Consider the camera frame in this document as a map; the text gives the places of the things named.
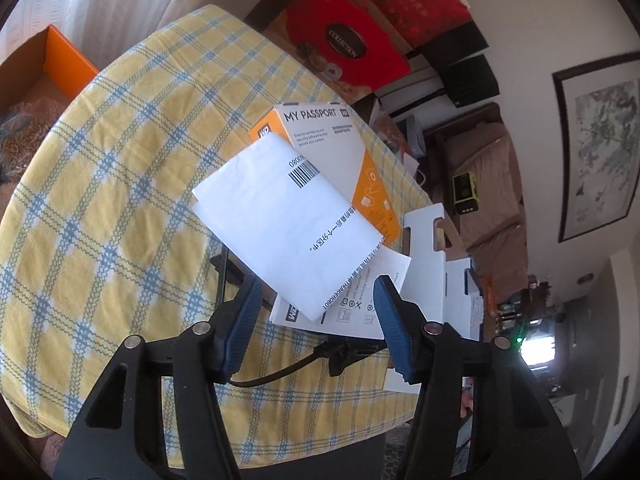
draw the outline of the sofa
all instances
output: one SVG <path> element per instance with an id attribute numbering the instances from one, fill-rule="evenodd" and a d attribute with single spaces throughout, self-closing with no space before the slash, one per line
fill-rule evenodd
<path id="1" fill-rule="evenodd" d="M 522 181 L 500 107 L 489 103 L 476 108 L 428 128 L 423 137 L 423 189 L 444 204 L 473 257 L 476 274 L 491 280 L 496 301 L 506 301 L 529 280 Z M 453 207 L 451 179 L 467 171 L 476 176 L 479 209 L 460 216 Z"/>

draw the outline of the picture frame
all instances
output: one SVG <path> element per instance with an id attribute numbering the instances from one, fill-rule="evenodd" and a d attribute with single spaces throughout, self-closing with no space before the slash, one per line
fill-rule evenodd
<path id="1" fill-rule="evenodd" d="M 562 130 L 562 243 L 629 214 L 640 175 L 640 52 L 552 78 Z"/>

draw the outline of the barcode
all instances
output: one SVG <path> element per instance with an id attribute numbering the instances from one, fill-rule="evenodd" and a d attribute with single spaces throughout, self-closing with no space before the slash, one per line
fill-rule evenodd
<path id="1" fill-rule="evenodd" d="M 318 173 L 320 173 L 316 167 L 305 160 L 302 162 L 295 170 L 289 173 L 289 176 L 298 184 L 298 187 L 303 187 L 305 184 L 308 184 L 313 177 L 315 177 Z"/>

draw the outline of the white paper envelope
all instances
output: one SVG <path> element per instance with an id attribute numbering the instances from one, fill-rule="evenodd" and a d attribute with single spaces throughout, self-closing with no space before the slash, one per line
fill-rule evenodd
<path id="1" fill-rule="evenodd" d="M 281 296 L 274 302 L 269 321 L 281 326 L 324 334 L 384 339 L 373 305 L 373 284 L 386 274 L 396 288 L 402 287 L 411 258 L 382 246 L 367 267 L 322 314 L 320 319 L 308 320 Z"/>
<path id="2" fill-rule="evenodd" d="M 382 235 L 290 144 L 269 134 L 194 190 L 193 210 L 310 320 L 344 291 Z"/>

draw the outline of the yellow plaid tablecloth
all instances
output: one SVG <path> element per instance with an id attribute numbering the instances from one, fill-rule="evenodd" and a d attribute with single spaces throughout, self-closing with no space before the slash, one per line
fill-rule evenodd
<path id="1" fill-rule="evenodd" d="M 191 212 L 191 189 L 249 144 L 271 105 L 336 99 L 209 6 L 132 48 L 74 100 L 0 224 L 0 380 L 27 433 L 67 434 L 127 335 L 167 338 L 210 316 L 217 273 L 208 259 L 220 243 Z M 359 128 L 395 211 L 430 203 Z M 236 379 L 279 370 L 319 341 L 271 325 L 263 310 Z M 329 451 L 410 418 L 416 397 L 382 390 L 386 362 L 380 352 L 331 378 L 318 360 L 266 386 L 217 386 L 239 465 Z M 167 452 L 180 467 L 170 380 L 163 389 Z"/>

